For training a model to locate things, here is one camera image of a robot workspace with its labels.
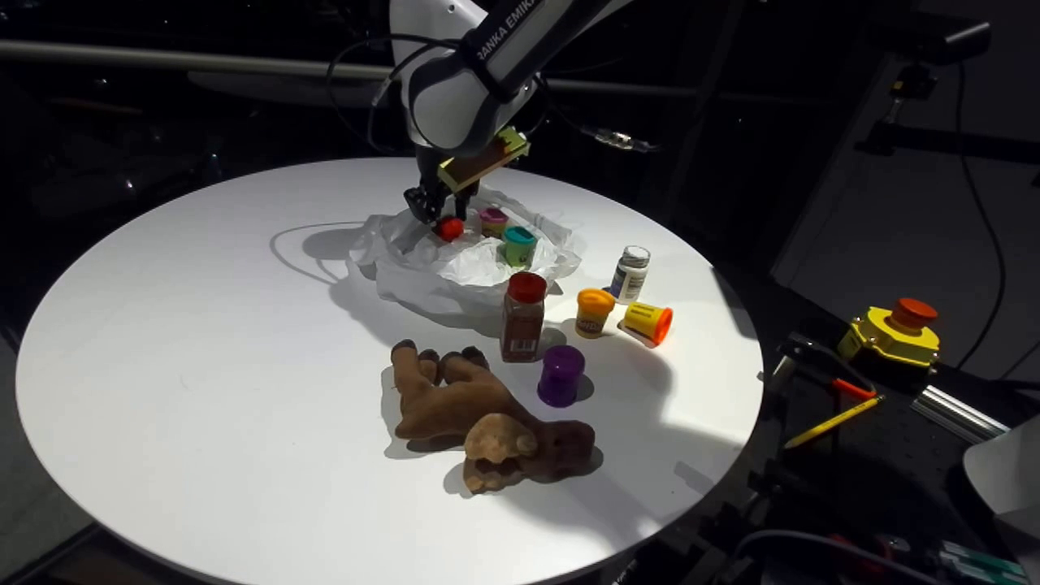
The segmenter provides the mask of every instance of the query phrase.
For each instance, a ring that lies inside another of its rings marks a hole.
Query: brown bottle
[[[535,272],[515,272],[505,294],[505,359],[535,359],[544,349],[545,280]]]

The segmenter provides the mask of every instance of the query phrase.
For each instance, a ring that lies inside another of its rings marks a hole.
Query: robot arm
[[[480,157],[532,97],[545,61],[632,0],[391,0],[392,34],[455,40],[452,50],[392,41],[402,109],[419,148],[419,188],[406,194],[419,221],[437,221],[447,188],[437,168],[447,157]]]

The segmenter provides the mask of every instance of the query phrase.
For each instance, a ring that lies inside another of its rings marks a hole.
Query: small bottle
[[[616,268],[613,268],[613,284],[610,284],[610,294],[616,301],[635,301],[639,298],[639,288],[648,284],[648,263],[649,263],[649,251],[648,246],[624,246]]]
[[[544,349],[545,280],[535,272],[515,272],[505,294],[505,359],[535,359]]]

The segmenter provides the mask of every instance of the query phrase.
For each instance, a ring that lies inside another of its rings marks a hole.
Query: metal rod
[[[165,50],[126,50],[126,45],[86,45],[86,41],[25,41],[4,40],[0,61],[48,61],[48,65],[117,65],[117,67],[172,67],[172,71],[238,71],[238,76],[284,76],[284,78],[325,78],[327,61],[303,59],[255,59],[255,54],[217,54],[217,53],[165,53]],[[334,65],[338,81],[379,81],[386,65]],[[665,86],[665,84],[616,84],[616,81],[581,81],[581,78],[549,78],[551,92],[576,95],[639,95],[639,97],[699,97],[699,86]],[[723,100],[743,104],[795,104],[819,108],[819,97],[795,95],[751,95],[727,92]]]

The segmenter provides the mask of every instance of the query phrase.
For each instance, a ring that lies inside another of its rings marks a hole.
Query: plush toy
[[[416,451],[466,446],[468,490],[502,490],[524,477],[559,481],[598,468],[594,429],[585,422],[544,422],[487,371],[479,349],[391,350],[400,392],[395,435]]]

